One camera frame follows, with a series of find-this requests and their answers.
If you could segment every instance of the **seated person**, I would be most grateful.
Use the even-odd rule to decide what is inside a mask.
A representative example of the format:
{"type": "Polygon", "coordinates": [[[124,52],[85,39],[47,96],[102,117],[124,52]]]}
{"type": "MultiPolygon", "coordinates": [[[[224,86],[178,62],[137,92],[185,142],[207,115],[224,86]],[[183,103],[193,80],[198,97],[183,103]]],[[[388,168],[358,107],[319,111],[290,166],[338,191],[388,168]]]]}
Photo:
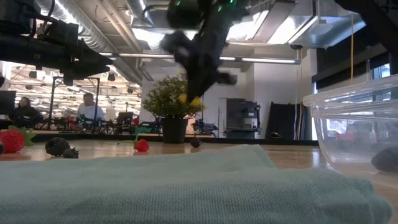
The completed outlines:
{"type": "MultiPolygon", "coordinates": [[[[85,115],[86,118],[88,119],[94,119],[95,115],[95,102],[94,102],[94,96],[91,93],[86,93],[83,96],[83,101],[78,110],[77,110],[77,115],[85,115]]],[[[97,107],[97,120],[102,119],[104,120],[104,111],[98,106],[97,107]]]]}
{"type": "Polygon", "coordinates": [[[18,107],[9,115],[18,127],[33,128],[35,124],[43,120],[43,116],[30,105],[28,97],[22,97],[18,107]]]}

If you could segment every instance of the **transparent container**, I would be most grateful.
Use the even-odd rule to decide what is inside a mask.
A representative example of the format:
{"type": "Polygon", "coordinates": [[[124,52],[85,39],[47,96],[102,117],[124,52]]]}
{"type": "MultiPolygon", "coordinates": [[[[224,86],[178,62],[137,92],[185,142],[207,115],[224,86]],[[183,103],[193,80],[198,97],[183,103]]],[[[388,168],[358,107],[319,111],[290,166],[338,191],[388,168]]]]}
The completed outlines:
{"type": "Polygon", "coordinates": [[[306,96],[303,103],[334,169],[398,188],[398,75],[306,96]]]}

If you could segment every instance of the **light blue towel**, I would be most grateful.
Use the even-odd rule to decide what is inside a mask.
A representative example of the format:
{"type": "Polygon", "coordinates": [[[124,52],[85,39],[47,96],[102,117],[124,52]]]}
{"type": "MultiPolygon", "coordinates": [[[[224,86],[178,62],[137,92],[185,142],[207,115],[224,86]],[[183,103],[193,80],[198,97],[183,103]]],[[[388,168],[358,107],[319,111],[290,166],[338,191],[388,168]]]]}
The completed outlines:
{"type": "Polygon", "coordinates": [[[363,179],[276,169],[259,146],[169,156],[0,162],[0,223],[383,224],[363,179]]]}

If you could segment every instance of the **red strawberry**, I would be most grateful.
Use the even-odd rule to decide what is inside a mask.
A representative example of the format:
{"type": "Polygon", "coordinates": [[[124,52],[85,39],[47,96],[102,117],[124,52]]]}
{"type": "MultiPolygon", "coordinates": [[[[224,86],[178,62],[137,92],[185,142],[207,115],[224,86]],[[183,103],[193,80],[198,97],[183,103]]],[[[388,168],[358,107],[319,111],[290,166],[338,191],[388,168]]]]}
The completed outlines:
{"type": "Polygon", "coordinates": [[[26,133],[26,128],[21,130],[15,126],[8,127],[8,130],[0,133],[0,141],[4,144],[4,153],[19,152],[24,146],[33,146],[31,139],[34,134],[26,133]]]}
{"type": "Polygon", "coordinates": [[[145,139],[141,139],[135,144],[135,149],[139,152],[146,152],[149,150],[148,142],[145,139]]]}

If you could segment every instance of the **table surface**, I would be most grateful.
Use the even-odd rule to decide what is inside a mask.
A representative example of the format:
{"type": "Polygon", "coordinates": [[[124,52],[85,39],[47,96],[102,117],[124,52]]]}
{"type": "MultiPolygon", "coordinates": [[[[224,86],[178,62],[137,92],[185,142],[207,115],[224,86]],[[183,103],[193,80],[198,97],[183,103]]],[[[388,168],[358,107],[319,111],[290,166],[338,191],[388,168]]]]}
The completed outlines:
{"type": "MultiPolygon", "coordinates": [[[[70,141],[72,147],[76,147],[80,152],[80,159],[92,159],[97,157],[126,157],[126,156],[145,156],[160,154],[181,154],[196,153],[200,151],[215,151],[224,147],[233,146],[232,144],[202,144],[199,148],[192,148],[190,144],[163,144],[161,142],[150,142],[148,152],[134,152],[132,144],[122,143],[117,146],[117,141],[70,141]]],[[[3,154],[0,161],[47,161],[55,158],[46,154],[45,143],[37,143],[33,147],[26,147],[17,154],[3,154]]],[[[267,151],[268,156],[280,169],[306,169],[311,167],[321,167],[333,169],[322,156],[319,147],[316,146],[262,146],[267,151]]],[[[398,189],[375,185],[378,194],[386,198],[396,214],[398,214],[398,189]]],[[[398,224],[398,215],[391,223],[398,224]]]]}

